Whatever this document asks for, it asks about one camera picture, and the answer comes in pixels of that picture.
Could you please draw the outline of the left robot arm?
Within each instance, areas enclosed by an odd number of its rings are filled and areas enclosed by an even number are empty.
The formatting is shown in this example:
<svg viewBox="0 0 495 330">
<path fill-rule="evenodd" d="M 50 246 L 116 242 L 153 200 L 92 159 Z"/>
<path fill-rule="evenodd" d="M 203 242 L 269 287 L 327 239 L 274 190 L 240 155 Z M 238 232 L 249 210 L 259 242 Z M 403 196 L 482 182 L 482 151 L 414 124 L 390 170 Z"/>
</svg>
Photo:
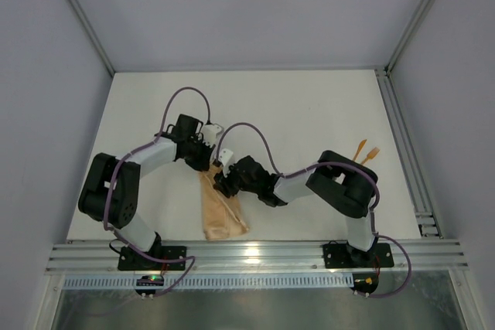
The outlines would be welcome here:
<svg viewBox="0 0 495 330">
<path fill-rule="evenodd" d="M 210 158 L 223 128 L 185 114 L 175 124 L 161 128 L 147 144 L 126 155 L 97 154 L 80 192 L 78 209 L 104 224 L 128 250 L 138 257 L 158 263 L 182 263 L 165 256 L 160 235 L 149 228 L 137 212 L 142 178 L 158 168 L 183 160 L 195 171 L 210 167 Z"/>
</svg>

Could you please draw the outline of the orange plastic fork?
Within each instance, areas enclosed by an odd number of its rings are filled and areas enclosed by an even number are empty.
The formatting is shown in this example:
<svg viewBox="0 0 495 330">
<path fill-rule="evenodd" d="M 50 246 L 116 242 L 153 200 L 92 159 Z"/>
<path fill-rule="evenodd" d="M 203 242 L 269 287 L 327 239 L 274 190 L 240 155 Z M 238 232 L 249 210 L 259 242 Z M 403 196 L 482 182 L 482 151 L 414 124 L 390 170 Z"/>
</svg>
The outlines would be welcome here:
<svg viewBox="0 0 495 330">
<path fill-rule="evenodd" d="M 373 160 L 380 152 L 380 149 L 378 147 L 373 148 L 371 151 L 369 151 L 365 157 L 365 159 L 361 162 L 361 165 L 365 165 L 369 161 Z"/>
</svg>

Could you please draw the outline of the peach satin napkin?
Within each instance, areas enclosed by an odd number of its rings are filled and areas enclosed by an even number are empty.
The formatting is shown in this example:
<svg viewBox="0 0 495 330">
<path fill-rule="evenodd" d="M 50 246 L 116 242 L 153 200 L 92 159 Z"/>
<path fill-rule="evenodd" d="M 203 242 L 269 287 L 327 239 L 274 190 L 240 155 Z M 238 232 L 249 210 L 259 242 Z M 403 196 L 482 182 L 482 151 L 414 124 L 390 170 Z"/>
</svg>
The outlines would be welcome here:
<svg viewBox="0 0 495 330">
<path fill-rule="evenodd" d="M 241 202 L 237 196 L 226 198 L 214 187 L 214 176 L 222 174 L 222 166 L 210 164 L 210 168 L 199 174 L 203 232 L 206 240 L 226 240 L 249 232 Z"/>
</svg>

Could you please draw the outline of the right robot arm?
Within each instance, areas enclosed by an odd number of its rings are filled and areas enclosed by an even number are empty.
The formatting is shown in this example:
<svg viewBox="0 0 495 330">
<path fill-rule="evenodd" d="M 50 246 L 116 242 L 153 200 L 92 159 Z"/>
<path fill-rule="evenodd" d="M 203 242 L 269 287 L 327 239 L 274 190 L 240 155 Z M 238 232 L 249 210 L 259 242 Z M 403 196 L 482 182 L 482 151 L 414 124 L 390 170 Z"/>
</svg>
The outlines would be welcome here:
<svg viewBox="0 0 495 330">
<path fill-rule="evenodd" d="M 374 209 L 380 201 L 376 173 L 330 150 L 317 163 L 291 174 L 270 173 L 250 155 L 232 164 L 231 157 L 223 150 L 214 162 L 224 167 L 213 177 L 218 192 L 227 198 L 249 192 L 270 207 L 316 195 L 346 217 L 346 253 L 353 265 L 365 267 L 375 261 Z"/>
</svg>

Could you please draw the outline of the orange plastic knife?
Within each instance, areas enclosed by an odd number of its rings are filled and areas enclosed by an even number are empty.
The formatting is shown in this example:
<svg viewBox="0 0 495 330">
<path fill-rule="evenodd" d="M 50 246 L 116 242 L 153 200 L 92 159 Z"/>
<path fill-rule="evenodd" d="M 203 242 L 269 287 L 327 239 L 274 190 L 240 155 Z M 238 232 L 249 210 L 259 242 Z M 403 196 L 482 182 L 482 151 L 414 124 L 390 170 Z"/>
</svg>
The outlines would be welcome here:
<svg viewBox="0 0 495 330">
<path fill-rule="evenodd" d="M 361 153 L 362 149 L 364 148 L 365 144 L 367 143 L 367 139 L 362 140 L 359 145 L 357 146 L 357 150 L 353 156 L 353 161 L 355 162 Z"/>
</svg>

